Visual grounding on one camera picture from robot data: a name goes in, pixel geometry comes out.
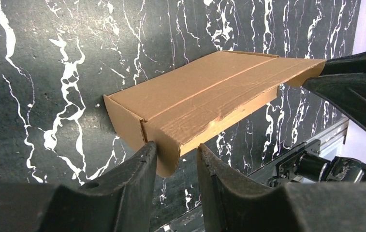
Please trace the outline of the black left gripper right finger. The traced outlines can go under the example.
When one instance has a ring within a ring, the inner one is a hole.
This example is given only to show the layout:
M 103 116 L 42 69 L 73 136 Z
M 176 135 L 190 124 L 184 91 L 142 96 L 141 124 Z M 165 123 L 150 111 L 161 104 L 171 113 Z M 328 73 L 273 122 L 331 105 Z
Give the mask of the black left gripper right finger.
M 197 148 L 207 232 L 366 232 L 366 183 L 269 188 Z

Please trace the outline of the brown cardboard box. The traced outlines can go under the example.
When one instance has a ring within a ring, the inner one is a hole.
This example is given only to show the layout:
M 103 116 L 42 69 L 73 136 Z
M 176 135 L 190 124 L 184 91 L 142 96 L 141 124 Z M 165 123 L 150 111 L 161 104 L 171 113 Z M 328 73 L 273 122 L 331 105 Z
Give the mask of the brown cardboard box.
M 179 158 L 278 95 L 317 77 L 324 59 L 217 51 L 125 90 L 104 95 L 117 135 L 130 148 L 157 145 L 157 174 L 170 177 Z

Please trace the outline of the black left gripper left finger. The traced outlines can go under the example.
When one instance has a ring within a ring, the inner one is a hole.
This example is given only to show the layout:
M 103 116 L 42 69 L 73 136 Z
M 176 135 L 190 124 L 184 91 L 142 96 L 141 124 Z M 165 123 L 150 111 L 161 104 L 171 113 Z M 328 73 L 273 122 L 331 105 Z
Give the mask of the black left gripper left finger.
M 79 189 L 0 183 L 0 232 L 147 232 L 156 166 L 148 142 Z

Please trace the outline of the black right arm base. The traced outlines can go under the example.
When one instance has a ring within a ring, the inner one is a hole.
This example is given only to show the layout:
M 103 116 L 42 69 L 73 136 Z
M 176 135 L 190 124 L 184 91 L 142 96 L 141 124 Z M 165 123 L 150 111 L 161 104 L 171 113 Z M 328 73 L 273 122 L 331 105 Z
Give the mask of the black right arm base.
M 302 177 L 313 182 L 366 182 L 366 163 L 348 157 L 328 160 L 319 156 L 320 141 L 314 140 L 275 162 L 273 175 L 265 184 L 276 188 Z

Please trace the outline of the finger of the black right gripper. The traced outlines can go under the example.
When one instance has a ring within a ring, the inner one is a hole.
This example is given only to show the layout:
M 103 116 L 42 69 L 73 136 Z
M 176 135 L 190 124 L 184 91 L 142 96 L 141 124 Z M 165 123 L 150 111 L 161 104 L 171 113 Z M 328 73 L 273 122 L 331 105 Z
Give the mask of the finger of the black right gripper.
M 330 102 L 366 131 L 366 73 L 309 78 L 303 83 L 303 87 Z
M 366 73 L 366 51 L 327 60 L 320 76 L 344 73 Z

